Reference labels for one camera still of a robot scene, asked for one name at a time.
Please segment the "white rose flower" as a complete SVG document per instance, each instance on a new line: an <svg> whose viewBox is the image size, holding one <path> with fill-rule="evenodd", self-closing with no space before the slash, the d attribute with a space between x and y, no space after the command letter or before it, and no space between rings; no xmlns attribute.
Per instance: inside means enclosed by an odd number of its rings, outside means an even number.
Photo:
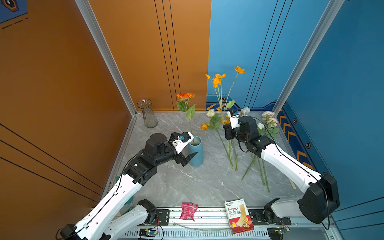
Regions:
<svg viewBox="0 0 384 240"><path fill-rule="evenodd" d="M219 139L224 147L224 150L227 154L227 157L229 159L229 162L230 162L230 165L231 165L231 168L233 169L234 168L234 164L233 164L233 161L232 161L232 156L225 144L225 141L223 140L222 136L221 136L221 133L220 133L220 127L222 127L223 125L228 125L230 124L230 121L227 117L225 117L225 119L223 120L222 119L222 116L220 114L217 114L214 110L209 110L207 112L207 117L210 119L210 122L209 123L202 123L202 130L203 131L207 131L207 130L210 130L210 131L213 131L215 133L218 134L219 136Z"/></svg>

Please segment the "teal ceramic vase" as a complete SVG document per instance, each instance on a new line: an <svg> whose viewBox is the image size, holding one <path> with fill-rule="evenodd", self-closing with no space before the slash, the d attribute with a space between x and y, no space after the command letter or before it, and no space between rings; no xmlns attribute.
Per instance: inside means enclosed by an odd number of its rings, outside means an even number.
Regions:
<svg viewBox="0 0 384 240"><path fill-rule="evenodd" d="M189 154L195 154L189 164L193 167L198 167L203 164L203 143L200 137L194 136L194 139L189 143Z"/></svg>

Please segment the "white ranunculus spray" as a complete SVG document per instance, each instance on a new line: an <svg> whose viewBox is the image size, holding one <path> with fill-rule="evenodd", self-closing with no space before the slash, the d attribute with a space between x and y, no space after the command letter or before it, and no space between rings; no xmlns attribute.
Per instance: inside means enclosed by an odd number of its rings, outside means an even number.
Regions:
<svg viewBox="0 0 384 240"><path fill-rule="evenodd" d="M242 116L245 116L247 115L249 112L250 112L250 108L248 107L245 107L241 110L238 111L238 117L242 117ZM234 153L235 153L235 171L238 171L238 168L239 168L239 160L238 160L238 154L236 153L236 150L235 148L233 148L234 150Z"/></svg>

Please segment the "yellow orange poppy spray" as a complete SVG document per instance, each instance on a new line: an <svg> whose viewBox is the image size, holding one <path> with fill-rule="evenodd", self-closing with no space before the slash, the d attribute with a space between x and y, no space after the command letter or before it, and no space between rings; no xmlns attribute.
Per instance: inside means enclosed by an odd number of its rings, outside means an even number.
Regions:
<svg viewBox="0 0 384 240"><path fill-rule="evenodd" d="M207 80L212 81L212 86L214 88L215 95L219 104L218 112L221 116L221 123L223 125L230 123L230 120L227 117L227 111L230 110L236 103L235 100L229 100L232 89L237 81L238 76L246 73L246 71L239 66L234 67L234 69L236 71L236 76L226 96L223 94L223 79L226 77L226 74L216 74L214 77L206 74Z"/></svg>

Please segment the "orange gerbera flower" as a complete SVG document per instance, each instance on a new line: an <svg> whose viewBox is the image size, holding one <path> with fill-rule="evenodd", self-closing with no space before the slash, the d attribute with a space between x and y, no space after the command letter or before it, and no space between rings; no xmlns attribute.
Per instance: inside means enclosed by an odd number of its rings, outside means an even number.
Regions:
<svg viewBox="0 0 384 240"><path fill-rule="evenodd" d="M192 119L196 113L196 105L190 106L190 102L194 97L195 95L191 93L177 94L177 108L180 112L184 112L186 114L186 119L189 122L191 134L193 134Z"/></svg>

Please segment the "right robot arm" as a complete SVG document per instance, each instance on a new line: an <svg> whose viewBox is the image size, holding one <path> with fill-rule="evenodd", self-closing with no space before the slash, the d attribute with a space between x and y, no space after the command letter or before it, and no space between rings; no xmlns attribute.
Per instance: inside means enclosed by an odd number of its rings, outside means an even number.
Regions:
<svg viewBox="0 0 384 240"><path fill-rule="evenodd" d="M274 199L264 206L265 222L275 225L282 218L305 217L320 224L340 207L337 180L331 175L306 167L285 153L274 139L262 136L257 129L257 118L240 116L237 111L227 113L230 123L223 126L227 140L236 139L247 152L264 160L287 176L304 194L297 200Z"/></svg>

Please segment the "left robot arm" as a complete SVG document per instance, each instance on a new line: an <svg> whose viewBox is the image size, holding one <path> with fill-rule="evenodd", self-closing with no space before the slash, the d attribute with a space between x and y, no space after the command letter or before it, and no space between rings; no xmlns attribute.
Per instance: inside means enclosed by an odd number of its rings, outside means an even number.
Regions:
<svg viewBox="0 0 384 240"><path fill-rule="evenodd" d="M117 240L128 230L154 221L157 208L148 200L139 203L119 218L117 213L158 170L158 166L175 161L185 166L196 155L183 155L182 151L194 140L190 132L172 133L170 138L155 133L127 162L122 175L97 206L76 224L58 230L57 240Z"/></svg>

